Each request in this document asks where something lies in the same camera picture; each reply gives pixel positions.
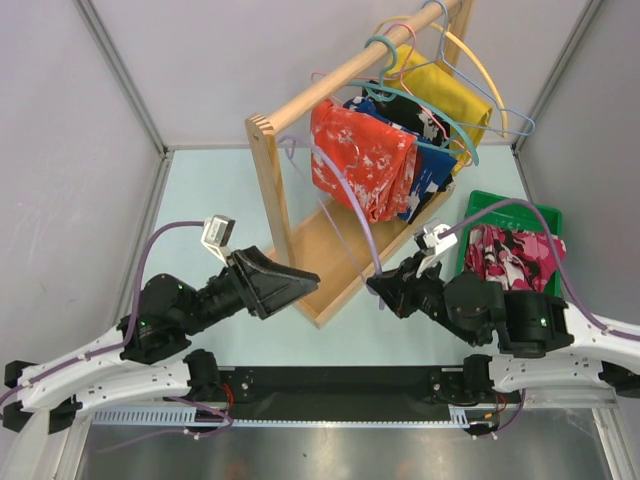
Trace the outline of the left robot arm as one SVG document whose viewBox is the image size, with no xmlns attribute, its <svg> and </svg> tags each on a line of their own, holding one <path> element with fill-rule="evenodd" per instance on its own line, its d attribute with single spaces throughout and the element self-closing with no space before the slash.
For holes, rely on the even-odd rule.
<svg viewBox="0 0 640 480">
<path fill-rule="evenodd" d="M 181 397 L 207 401 L 221 387 L 213 353 L 191 340 L 245 310 L 261 320 L 316 291 L 317 274 L 280 265 L 257 247 L 231 252 L 221 271 L 196 289 L 169 274 L 146 282 L 129 315 L 76 351 L 45 364 L 15 360 L 4 382 L 15 400 L 2 426 L 19 432 L 44 411 L 48 431 L 131 401 Z"/>
</svg>

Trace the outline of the pink camouflage trousers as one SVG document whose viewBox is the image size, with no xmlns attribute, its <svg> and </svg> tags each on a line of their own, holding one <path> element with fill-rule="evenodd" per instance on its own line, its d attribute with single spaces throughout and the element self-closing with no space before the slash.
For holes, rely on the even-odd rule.
<svg viewBox="0 0 640 480">
<path fill-rule="evenodd" d="M 463 270 L 499 282 L 506 291 L 543 292 L 557 271 L 551 246 L 563 260 L 566 246 L 557 235 L 548 239 L 543 232 L 476 225 L 469 232 Z"/>
</svg>

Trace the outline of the purple hanger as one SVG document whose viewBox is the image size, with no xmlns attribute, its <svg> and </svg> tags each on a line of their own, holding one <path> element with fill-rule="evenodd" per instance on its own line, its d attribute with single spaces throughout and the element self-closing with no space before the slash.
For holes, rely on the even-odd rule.
<svg viewBox="0 0 640 480">
<path fill-rule="evenodd" d="M 332 171 L 332 173 L 334 174 L 334 176 L 338 180 L 339 184 L 341 185 L 341 188 L 342 188 L 344 194 L 347 196 L 349 204 L 351 205 L 352 210 L 355 213 L 356 218 L 359 221 L 361 230 L 362 230 L 362 232 L 364 234 L 364 237 L 365 237 L 365 240 L 366 240 L 366 244 L 368 245 L 368 248 L 369 248 L 369 251 L 370 251 L 370 254 L 371 254 L 371 258 L 373 260 L 374 272 L 376 274 L 379 274 L 382 271 L 382 266 L 381 266 L 380 254 L 379 254 L 379 251 L 378 251 L 378 249 L 377 249 L 377 247 L 375 245 L 373 233 L 372 233 L 371 228 L 369 226 L 369 223 L 367 222 L 367 219 L 366 219 L 366 217 L 364 215 L 363 209 L 361 208 L 361 205 L 359 204 L 359 201 L 358 201 L 353 189 L 349 185 L 349 183 L 348 183 L 348 181 L 347 181 L 347 179 L 345 177 L 344 172 L 341 169 L 339 169 L 338 166 L 335 164 L 335 162 L 321 148 L 319 148 L 315 143 L 313 143 L 311 141 L 307 141 L 307 140 L 303 139 L 302 137 L 299 137 L 299 136 L 296 136 L 296 135 L 292 135 L 292 134 L 285 134 L 285 135 L 281 136 L 279 139 L 276 140 L 276 144 L 278 146 L 281 146 L 283 143 L 286 143 L 286 142 L 288 142 L 288 145 L 287 146 L 283 146 L 284 153 L 285 153 L 285 155 L 287 156 L 289 162 L 291 163 L 291 165 L 294 167 L 294 169 L 296 170 L 296 172 L 298 174 L 300 174 L 300 170 L 298 169 L 298 167 L 295 165 L 295 162 L 294 162 L 294 155 L 295 155 L 295 151 L 296 151 L 296 148 L 297 148 L 298 144 L 301 144 L 305 148 L 309 148 L 312 153 L 314 153 L 317 156 L 319 156 L 322 159 L 322 161 L 329 166 L 330 170 Z M 366 290 L 368 291 L 368 293 L 370 295 L 378 298 L 379 309 L 380 310 L 384 310 L 385 309 L 385 303 L 384 303 L 383 299 L 367 283 L 367 279 L 365 278 L 363 269 L 357 265 L 355 256 L 354 256 L 354 254 L 352 252 L 352 249 L 348 246 L 346 240 L 342 236 L 342 234 L 340 232 L 340 229 L 338 228 L 338 226 L 336 225 L 335 221 L 333 220 L 333 217 L 329 213 L 328 208 L 325 206 L 325 204 L 322 202 L 322 200 L 320 198 L 317 198 L 317 201 L 318 201 L 321 209 L 325 213 L 327 219 L 329 220 L 331 226 L 333 227 L 335 233 L 337 234 L 337 236 L 338 236 L 343 248 L 345 249 L 345 251 L 347 253 L 347 256 L 348 256 L 349 260 L 351 261 L 351 263 L 354 266 L 356 272 L 358 273 L 358 276 L 359 276 L 359 279 L 361 280 L 362 285 L 366 288 Z"/>
</svg>

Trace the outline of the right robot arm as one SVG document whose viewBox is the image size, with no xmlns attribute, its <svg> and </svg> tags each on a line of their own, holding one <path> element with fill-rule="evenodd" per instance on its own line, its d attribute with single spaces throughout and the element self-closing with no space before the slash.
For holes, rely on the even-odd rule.
<svg viewBox="0 0 640 480">
<path fill-rule="evenodd" d="M 425 314 L 472 347 L 495 343 L 495 355 L 471 355 L 461 380 L 444 388 L 472 404 L 491 394 L 531 388 L 611 388 L 639 395 L 639 350 L 612 331 L 597 332 L 579 309 L 560 297 L 506 291 L 464 271 L 445 282 L 441 265 L 424 268 L 417 253 L 399 267 L 370 277 L 367 286 L 399 318 Z"/>
</svg>

